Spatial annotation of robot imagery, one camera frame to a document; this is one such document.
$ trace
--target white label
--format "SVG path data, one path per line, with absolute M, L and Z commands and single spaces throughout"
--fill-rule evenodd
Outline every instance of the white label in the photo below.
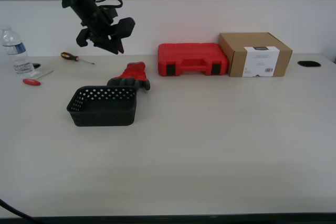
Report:
M 273 76 L 280 50 L 276 47 L 245 47 L 243 77 Z

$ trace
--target water bottle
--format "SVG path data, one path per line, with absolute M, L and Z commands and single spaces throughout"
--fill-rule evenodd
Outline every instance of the water bottle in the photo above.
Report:
M 10 26 L 2 28 L 2 45 L 7 55 L 14 62 L 14 69 L 17 75 L 22 78 L 31 78 L 35 74 L 33 64 L 28 61 L 28 54 L 22 43 L 20 35 L 12 31 Z

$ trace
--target toolbox handle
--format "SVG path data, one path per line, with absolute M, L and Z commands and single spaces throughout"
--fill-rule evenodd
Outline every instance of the toolbox handle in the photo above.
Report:
M 203 72 L 206 70 L 207 70 L 206 66 L 181 66 L 181 71 L 184 71 L 184 72 L 188 72 L 188 71 Z

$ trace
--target robotic arm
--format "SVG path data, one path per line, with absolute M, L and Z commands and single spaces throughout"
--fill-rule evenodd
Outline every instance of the robotic arm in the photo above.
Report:
M 87 46 L 87 40 L 90 39 L 95 47 L 123 54 L 121 39 L 131 36 L 135 22 L 132 18 L 124 18 L 111 26 L 113 19 L 118 16 L 116 8 L 122 7 L 122 0 L 118 0 L 119 5 L 96 5 L 103 1 L 106 0 L 62 0 L 62 6 L 71 7 L 82 20 L 82 26 L 87 27 L 77 37 L 80 47 Z

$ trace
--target red tool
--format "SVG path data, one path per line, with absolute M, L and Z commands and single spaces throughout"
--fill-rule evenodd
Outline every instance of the red tool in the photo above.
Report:
M 228 60 L 216 43 L 161 44 L 158 62 L 161 76 L 180 76 L 189 71 L 223 75 L 228 67 Z
M 36 78 L 35 80 L 32 80 L 32 79 L 24 79 L 24 80 L 23 80 L 23 83 L 24 83 L 24 84 L 27 84 L 27 85 L 30 85 L 30 86 L 40 86 L 41 83 L 40 83 L 39 81 L 37 81 L 37 79 L 40 79 L 40 78 L 42 78 L 43 76 L 46 76 L 46 75 L 48 75 L 48 74 L 50 74 L 50 73 L 52 73 L 52 72 L 53 72 L 53 70 L 51 70 L 51 71 L 45 73 L 44 75 L 40 76 L 39 78 Z
M 108 86 L 135 86 L 137 89 L 144 87 L 150 90 L 151 85 L 145 73 L 146 65 L 143 62 L 129 63 L 121 76 L 108 82 Z

